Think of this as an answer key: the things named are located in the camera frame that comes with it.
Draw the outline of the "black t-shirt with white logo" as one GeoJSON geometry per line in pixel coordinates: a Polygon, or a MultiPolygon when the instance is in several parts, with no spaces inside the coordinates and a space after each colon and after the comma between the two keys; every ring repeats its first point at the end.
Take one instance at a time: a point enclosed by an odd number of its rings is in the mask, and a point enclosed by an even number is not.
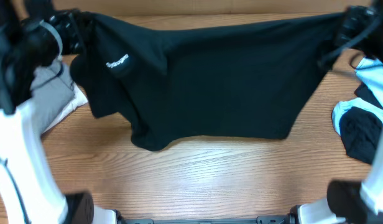
{"type": "Polygon", "coordinates": [[[285,139],[329,70],[342,14],[152,30],[102,14],[72,79],[96,118],[122,114],[131,141],[159,151],[191,136],[285,139]]]}

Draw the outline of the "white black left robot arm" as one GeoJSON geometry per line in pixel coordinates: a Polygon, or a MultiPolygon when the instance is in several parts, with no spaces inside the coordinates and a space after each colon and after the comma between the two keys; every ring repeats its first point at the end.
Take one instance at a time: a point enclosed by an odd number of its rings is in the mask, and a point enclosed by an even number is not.
{"type": "Polygon", "coordinates": [[[0,1],[0,195],[8,222],[117,223],[117,213],[96,206],[89,192],[60,191],[35,128],[34,71],[83,49],[85,21],[51,1],[24,5],[23,21],[11,1],[0,1]]]}

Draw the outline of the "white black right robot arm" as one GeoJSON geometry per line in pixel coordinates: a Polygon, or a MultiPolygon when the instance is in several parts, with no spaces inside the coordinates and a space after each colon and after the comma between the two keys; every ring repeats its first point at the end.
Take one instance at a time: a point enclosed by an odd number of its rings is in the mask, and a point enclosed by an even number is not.
{"type": "Polygon", "coordinates": [[[347,155],[371,165],[371,171],[361,182],[331,181],[325,198],[293,207],[276,223],[383,223],[383,1],[349,7],[335,46],[319,60],[320,68],[328,68],[344,49],[364,54],[354,67],[361,81],[357,97],[339,102],[332,121],[347,155]]]}

